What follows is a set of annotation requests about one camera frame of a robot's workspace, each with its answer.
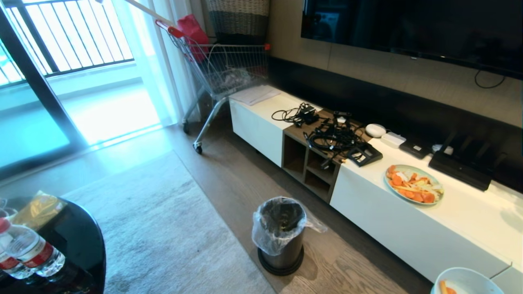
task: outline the red shopping cart handle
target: red shopping cart handle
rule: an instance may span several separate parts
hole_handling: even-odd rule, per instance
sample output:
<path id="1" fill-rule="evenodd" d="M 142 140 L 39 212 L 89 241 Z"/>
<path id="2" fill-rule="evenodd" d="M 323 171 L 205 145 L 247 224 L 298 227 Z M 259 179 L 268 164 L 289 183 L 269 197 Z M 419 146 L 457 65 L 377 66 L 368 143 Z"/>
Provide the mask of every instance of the red shopping cart handle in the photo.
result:
<path id="1" fill-rule="evenodd" d="M 156 20 L 156 25 L 161 27 L 162 29 L 166 30 L 168 33 L 170 33 L 171 35 L 175 36 L 178 39 L 185 36 L 185 34 L 182 33 L 180 30 L 178 30 L 177 28 L 170 26 L 159 19 Z"/>

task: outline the wicker basket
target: wicker basket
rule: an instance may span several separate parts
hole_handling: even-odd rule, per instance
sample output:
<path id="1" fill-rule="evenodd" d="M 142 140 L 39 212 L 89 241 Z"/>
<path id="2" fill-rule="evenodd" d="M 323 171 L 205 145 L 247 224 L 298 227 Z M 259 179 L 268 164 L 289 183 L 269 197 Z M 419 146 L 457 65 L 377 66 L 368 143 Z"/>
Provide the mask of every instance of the wicker basket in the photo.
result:
<path id="1" fill-rule="evenodd" d="M 269 0 L 207 0 L 207 6 L 218 43 L 265 43 Z"/>

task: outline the black table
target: black table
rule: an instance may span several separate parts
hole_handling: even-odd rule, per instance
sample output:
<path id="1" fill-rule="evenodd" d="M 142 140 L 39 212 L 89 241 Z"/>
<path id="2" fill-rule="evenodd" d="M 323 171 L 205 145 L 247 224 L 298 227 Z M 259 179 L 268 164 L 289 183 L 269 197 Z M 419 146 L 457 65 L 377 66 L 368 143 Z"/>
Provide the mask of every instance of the black table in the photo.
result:
<path id="1" fill-rule="evenodd" d="M 17 198 L 9 200 L 7 206 L 20 210 L 32 198 Z M 62 199 L 67 206 L 51 221 L 49 221 L 38 233 L 62 252 L 66 258 L 88 271 L 103 293 L 105 286 L 105 244 L 98 223 L 84 208 Z M 8 277 L 0 281 L 0 292 L 2 294 L 30 293 L 41 294 L 42 292 L 26 286 L 22 281 Z"/>

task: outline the balcony railing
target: balcony railing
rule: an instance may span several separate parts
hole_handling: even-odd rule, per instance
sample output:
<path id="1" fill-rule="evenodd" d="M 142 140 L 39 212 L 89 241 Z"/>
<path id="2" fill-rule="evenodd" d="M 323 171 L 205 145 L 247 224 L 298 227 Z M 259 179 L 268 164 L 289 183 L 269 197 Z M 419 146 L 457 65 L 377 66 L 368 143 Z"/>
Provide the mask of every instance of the balcony railing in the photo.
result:
<path id="1" fill-rule="evenodd" d="M 133 60 L 111 1 L 4 0 L 4 5 L 45 76 Z M 0 43 L 0 85 L 23 78 Z"/>

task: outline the gold packet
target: gold packet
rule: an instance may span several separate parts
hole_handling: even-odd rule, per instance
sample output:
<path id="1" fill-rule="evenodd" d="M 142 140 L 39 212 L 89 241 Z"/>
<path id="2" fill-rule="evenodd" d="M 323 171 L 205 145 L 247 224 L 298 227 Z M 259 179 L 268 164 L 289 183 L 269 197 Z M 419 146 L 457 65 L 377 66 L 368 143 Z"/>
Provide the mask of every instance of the gold packet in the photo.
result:
<path id="1" fill-rule="evenodd" d="M 10 217 L 10 222 L 38 231 L 62 211 L 67 202 L 38 191 L 30 203 Z"/>

